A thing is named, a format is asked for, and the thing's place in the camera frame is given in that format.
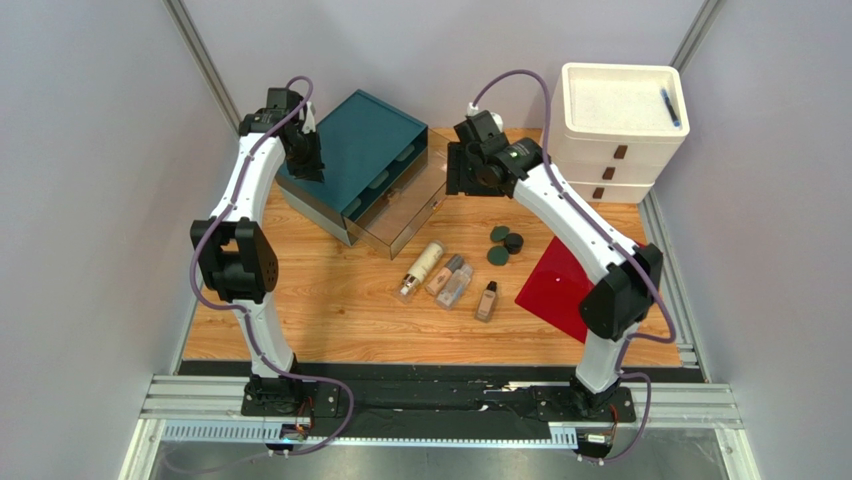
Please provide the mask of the clear drawer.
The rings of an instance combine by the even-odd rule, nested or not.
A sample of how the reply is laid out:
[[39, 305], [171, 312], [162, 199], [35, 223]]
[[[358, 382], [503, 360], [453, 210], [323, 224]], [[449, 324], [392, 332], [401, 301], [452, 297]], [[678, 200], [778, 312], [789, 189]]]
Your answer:
[[446, 196], [449, 140], [430, 129], [425, 149], [359, 215], [345, 220], [357, 242], [394, 259], [440, 208]]

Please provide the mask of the beige foundation bottle black cap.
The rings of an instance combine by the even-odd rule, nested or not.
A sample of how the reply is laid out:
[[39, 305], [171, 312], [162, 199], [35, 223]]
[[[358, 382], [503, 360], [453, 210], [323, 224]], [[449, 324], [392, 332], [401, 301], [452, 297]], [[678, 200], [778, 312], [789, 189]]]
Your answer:
[[496, 308], [497, 299], [498, 283], [496, 281], [490, 281], [480, 296], [474, 313], [474, 318], [482, 322], [488, 322]]

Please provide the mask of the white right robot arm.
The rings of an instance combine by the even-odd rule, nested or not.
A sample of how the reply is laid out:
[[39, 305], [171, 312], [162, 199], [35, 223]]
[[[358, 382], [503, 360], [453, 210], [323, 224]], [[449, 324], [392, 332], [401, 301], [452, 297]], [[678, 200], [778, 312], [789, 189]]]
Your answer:
[[604, 221], [529, 138], [450, 143], [447, 187], [451, 195], [494, 193], [514, 199], [572, 253], [592, 285], [577, 305], [587, 336], [574, 374], [576, 387], [590, 398], [610, 396], [620, 381], [627, 343], [660, 301], [660, 249], [638, 245]]

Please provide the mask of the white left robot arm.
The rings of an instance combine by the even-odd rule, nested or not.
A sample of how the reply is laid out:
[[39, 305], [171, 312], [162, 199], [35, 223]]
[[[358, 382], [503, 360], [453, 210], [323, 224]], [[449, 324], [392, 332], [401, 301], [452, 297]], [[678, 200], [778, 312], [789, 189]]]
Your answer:
[[219, 300], [205, 300], [204, 305], [230, 311], [239, 322], [251, 357], [248, 402], [291, 411], [304, 402], [310, 379], [298, 373], [296, 355], [283, 335], [274, 298], [278, 257], [262, 229], [284, 160], [280, 139], [264, 133], [240, 137], [225, 191], [210, 216], [190, 227], [190, 285], [198, 298], [202, 287], [213, 291]]

